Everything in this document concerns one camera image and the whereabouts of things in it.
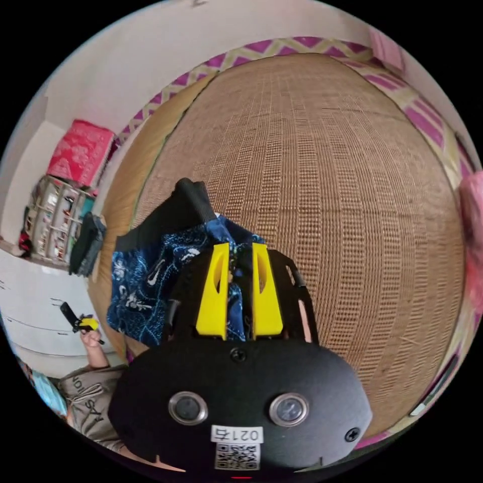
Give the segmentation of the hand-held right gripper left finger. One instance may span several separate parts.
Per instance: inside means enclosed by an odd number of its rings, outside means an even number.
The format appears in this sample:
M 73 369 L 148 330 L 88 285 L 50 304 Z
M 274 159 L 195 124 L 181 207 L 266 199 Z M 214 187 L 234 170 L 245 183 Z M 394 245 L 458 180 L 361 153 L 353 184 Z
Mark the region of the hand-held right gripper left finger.
M 202 337 L 227 337 L 227 300 L 229 279 L 229 243 L 213 246 L 196 319 L 196 331 Z

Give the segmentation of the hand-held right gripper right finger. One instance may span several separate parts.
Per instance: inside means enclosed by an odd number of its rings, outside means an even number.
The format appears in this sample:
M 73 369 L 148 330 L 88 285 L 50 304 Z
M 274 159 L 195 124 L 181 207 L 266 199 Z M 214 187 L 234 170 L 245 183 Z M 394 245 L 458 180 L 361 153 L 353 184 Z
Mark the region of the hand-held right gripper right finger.
M 283 331 L 277 289 L 265 244 L 252 244 L 252 320 L 255 340 L 278 337 Z

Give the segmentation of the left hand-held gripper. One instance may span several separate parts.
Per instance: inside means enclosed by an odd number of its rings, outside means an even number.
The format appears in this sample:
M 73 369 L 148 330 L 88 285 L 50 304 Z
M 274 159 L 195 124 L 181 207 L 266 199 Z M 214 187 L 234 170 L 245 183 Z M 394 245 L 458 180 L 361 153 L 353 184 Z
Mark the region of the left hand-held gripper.
M 73 332 L 88 333 L 94 331 L 100 334 L 99 327 L 99 322 L 92 314 L 81 314 L 73 324 Z

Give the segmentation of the person's left hand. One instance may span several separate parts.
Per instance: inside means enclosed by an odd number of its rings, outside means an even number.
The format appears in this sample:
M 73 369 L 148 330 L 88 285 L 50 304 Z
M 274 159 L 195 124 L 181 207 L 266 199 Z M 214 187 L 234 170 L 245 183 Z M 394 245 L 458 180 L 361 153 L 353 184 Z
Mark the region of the person's left hand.
M 99 331 L 81 331 L 81 341 L 86 349 L 89 359 L 101 359 L 105 357 L 105 353 L 101 344 L 101 334 Z

